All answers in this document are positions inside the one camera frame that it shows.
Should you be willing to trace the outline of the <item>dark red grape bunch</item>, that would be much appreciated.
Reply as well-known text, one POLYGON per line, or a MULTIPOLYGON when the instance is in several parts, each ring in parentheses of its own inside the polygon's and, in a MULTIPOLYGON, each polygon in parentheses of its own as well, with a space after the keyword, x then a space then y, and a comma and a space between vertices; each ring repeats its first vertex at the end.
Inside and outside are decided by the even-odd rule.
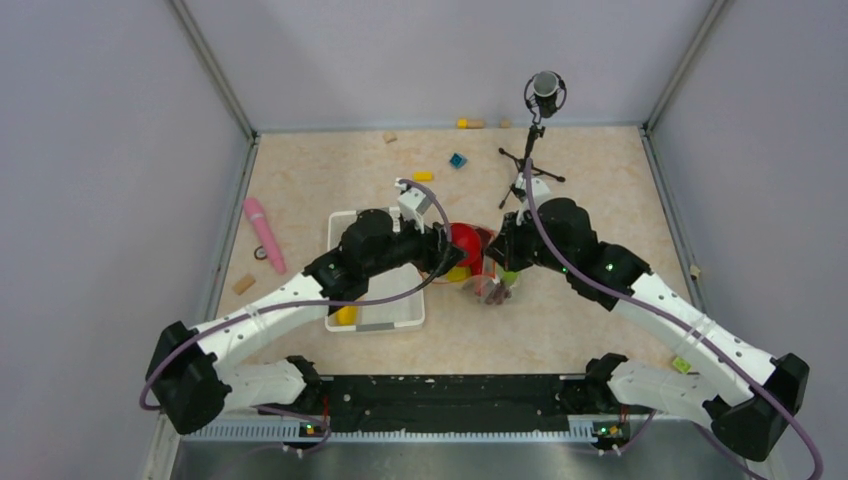
POLYGON ((502 305, 511 298, 511 288, 502 282, 489 282, 481 288, 480 299, 485 305, 502 305))

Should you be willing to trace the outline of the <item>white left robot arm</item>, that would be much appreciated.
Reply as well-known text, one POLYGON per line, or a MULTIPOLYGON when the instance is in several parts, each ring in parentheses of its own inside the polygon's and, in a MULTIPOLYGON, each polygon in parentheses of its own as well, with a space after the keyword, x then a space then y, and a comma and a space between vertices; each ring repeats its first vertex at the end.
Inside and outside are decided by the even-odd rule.
POLYGON ((449 225, 394 220, 383 209, 360 212, 337 247, 283 286, 220 319, 188 328, 181 322, 160 334, 145 375, 139 405, 165 414, 180 434, 193 433, 219 415, 265 404, 308 413, 319 404, 320 378, 311 363, 290 357, 272 365, 244 360, 293 329, 345 306, 371 306, 372 278, 404 265, 427 273, 428 285, 466 258, 449 225))

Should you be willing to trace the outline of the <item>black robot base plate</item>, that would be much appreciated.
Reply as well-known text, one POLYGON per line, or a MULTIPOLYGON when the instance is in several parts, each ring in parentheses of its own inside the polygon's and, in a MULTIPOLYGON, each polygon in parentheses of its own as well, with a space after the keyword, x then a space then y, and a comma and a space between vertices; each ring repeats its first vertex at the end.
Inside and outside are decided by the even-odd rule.
POLYGON ((400 432, 564 432, 579 416, 623 420, 648 408, 623 406, 581 374, 334 375, 309 362, 305 390, 290 405, 262 400, 259 411, 282 410, 325 421, 334 436, 400 432))

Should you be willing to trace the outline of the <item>red chili pepper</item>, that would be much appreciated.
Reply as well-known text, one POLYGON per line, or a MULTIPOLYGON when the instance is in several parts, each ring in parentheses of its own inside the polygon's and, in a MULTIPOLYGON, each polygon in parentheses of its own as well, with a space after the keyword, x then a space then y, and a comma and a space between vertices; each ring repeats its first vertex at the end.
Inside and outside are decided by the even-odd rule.
POLYGON ((495 276, 496 263, 485 255, 485 249, 492 241, 494 232, 482 226, 475 226, 474 230, 480 239, 480 248, 478 258, 470 266, 471 274, 473 276, 493 278, 495 276))

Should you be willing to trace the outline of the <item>green apple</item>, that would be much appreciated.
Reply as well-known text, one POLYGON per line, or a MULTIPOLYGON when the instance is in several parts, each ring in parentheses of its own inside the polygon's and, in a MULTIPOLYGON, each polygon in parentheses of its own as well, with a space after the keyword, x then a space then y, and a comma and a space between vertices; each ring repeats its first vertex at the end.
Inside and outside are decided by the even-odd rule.
POLYGON ((500 283, 502 285, 504 285, 506 288, 511 288, 513 285, 515 285, 516 282, 518 281, 519 277, 520 277, 520 274, 518 272, 501 271, 499 273, 500 283))

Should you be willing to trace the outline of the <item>clear orange-zip bag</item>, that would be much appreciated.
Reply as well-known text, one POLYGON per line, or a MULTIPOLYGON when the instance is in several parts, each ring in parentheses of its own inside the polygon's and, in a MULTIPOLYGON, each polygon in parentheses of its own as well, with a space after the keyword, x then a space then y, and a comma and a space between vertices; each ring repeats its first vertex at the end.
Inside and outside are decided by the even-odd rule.
POLYGON ((483 305, 501 306, 511 302, 520 275, 504 270, 486 254, 486 249, 495 239, 495 232, 483 226, 457 222, 451 225, 451 233, 453 244, 467 257, 434 280, 433 284, 458 287, 483 305))

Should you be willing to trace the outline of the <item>red tomato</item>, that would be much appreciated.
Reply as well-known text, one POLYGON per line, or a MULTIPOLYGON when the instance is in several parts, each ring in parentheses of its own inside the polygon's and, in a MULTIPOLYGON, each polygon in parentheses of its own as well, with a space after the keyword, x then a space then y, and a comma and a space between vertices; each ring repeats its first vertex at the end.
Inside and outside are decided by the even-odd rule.
POLYGON ((458 247, 464 254, 456 266, 469 267, 478 258, 480 239, 474 227, 467 223, 453 223, 451 225, 452 244, 458 247))

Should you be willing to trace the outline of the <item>yellow corn cob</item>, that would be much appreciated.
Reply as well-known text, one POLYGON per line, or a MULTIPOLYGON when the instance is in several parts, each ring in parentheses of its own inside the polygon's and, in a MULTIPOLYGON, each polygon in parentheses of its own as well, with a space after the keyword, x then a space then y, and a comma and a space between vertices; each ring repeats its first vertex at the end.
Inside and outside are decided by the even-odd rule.
POLYGON ((354 326, 359 317, 359 308, 356 306, 346 306, 340 308, 335 313, 335 319, 338 326, 354 326))

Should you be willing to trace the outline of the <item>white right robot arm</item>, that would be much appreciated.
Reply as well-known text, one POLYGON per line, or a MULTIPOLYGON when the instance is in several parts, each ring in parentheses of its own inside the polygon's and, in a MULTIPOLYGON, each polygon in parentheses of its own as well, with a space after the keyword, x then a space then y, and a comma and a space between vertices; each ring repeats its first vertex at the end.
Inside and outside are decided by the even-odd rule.
POLYGON ((662 374, 607 354, 586 385, 589 404, 600 412, 622 403, 665 410, 709 428, 733 453, 763 462, 802 406, 810 374, 803 359, 776 357, 728 332, 639 256, 599 240, 587 211, 571 199, 505 214, 486 253, 510 272, 538 266, 563 274, 578 295, 629 319, 695 370, 662 374))

